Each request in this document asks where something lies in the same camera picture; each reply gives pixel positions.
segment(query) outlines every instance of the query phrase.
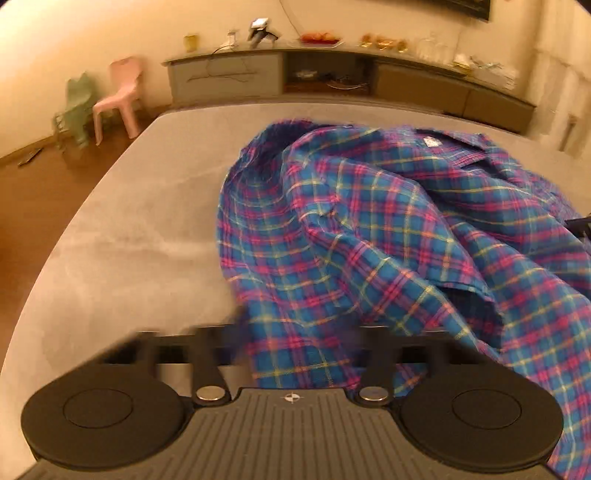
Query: metal screw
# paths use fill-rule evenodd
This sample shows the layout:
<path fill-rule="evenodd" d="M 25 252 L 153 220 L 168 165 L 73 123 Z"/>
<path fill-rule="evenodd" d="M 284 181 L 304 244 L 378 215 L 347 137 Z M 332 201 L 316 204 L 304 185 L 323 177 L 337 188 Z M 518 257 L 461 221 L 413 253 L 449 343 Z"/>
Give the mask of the metal screw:
<path fill-rule="evenodd" d="M 226 391 L 217 385 L 208 385 L 207 387 L 199 388 L 196 395 L 199 400 L 216 401 L 221 400 L 226 395 Z"/>
<path fill-rule="evenodd" d="M 384 401 L 388 398 L 388 390 L 382 387 L 363 387 L 359 396 L 365 401 Z"/>

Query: table surface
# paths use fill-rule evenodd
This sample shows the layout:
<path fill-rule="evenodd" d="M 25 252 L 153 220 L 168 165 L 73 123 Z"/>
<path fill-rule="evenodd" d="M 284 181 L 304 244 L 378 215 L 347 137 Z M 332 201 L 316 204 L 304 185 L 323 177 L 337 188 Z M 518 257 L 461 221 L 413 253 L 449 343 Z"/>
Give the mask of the table surface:
<path fill-rule="evenodd" d="M 20 414 L 40 387 L 131 332 L 178 333 L 221 322 L 232 311 L 215 243 L 220 187 L 241 147 L 282 118 L 484 132 L 561 186 L 575 207 L 584 212 L 591 207 L 591 192 L 573 177 L 582 168 L 575 160 L 464 120 L 345 103 L 257 103 L 167 113 L 96 186 L 29 295 L 0 374 L 0 479 L 15 478 L 34 461 Z"/>

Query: television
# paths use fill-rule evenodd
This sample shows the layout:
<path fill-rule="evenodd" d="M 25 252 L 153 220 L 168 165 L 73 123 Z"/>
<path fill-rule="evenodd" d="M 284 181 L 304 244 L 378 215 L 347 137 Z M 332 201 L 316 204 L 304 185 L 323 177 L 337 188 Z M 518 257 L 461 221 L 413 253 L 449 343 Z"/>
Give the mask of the television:
<path fill-rule="evenodd" d="M 480 20 L 490 20 L 491 0 L 430 0 Z"/>

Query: wooden floor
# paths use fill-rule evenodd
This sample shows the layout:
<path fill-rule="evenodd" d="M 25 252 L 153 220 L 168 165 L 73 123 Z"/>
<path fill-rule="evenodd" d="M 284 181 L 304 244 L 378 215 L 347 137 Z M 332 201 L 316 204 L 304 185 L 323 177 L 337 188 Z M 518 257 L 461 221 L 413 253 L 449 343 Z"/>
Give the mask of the wooden floor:
<path fill-rule="evenodd" d="M 31 163 L 0 167 L 0 365 L 23 305 L 60 235 L 131 144 L 122 127 L 99 147 L 46 147 Z"/>

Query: yellow cup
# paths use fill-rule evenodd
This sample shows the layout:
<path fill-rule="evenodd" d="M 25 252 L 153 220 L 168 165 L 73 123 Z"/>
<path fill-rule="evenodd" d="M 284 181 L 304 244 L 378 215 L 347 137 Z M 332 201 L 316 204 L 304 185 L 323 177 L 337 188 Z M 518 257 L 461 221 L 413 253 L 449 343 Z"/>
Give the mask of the yellow cup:
<path fill-rule="evenodd" d="M 185 35 L 183 40 L 187 53 L 197 50 L 197 45 L 199 44 L 199 37 L 197 35 Z"/>

